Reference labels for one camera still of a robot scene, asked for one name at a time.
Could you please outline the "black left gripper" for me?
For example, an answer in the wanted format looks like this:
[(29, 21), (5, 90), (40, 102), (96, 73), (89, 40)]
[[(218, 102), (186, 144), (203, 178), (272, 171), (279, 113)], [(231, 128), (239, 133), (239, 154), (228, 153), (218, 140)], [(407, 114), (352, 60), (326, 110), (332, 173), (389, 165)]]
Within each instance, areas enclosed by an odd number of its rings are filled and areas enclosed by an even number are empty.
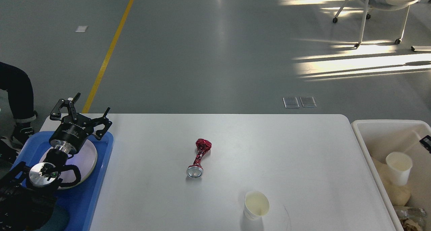
[[(90, 119), (77, 113), (74, 104), (80, 98), (81, 93), (77, 93), (70, 99), (59, 99), (50, 113), (50, 120), (62, 122), (49, 139), (52, 147), (62, 146), (68, 150), (68, 154), (79, 153), (88, 136), (92, 135), (97, 140), (101, 140), (112, 125), (107, 115), (110, 107), (106, 109), (103, 116)], [(62, 116), (61, 109), (67, 109), (67, 115)]]

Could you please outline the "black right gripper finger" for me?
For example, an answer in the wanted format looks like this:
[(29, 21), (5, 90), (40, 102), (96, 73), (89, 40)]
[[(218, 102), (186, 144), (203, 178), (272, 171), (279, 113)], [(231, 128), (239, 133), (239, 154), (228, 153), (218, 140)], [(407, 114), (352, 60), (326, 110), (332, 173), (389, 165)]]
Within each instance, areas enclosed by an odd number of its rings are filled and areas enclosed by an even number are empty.
[(431, 153), (431, 136), (426, 135), (422, 139), (420, 139), (419, 143), (429, 152)]

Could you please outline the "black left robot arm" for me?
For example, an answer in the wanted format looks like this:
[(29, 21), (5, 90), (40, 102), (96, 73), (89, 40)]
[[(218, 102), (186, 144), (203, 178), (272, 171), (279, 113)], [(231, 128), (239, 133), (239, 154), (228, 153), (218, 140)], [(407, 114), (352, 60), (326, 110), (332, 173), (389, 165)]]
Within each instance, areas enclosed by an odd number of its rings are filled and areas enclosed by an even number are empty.
[(101, 140), (112, 122), (103, 116), (91, 119), (77, 113), (74, 104), (80, 93), (60, 99), (50, 119), (60, 125), (49, 139), (51, 148), (33, 166), (22, 161), (1, 178), (1, 230), (35, 230), (45, 225), (54, 212), (59, 188), (72, 188), (82, 181), (80, 168), (67, 161), (79, 153), (88, 137)]

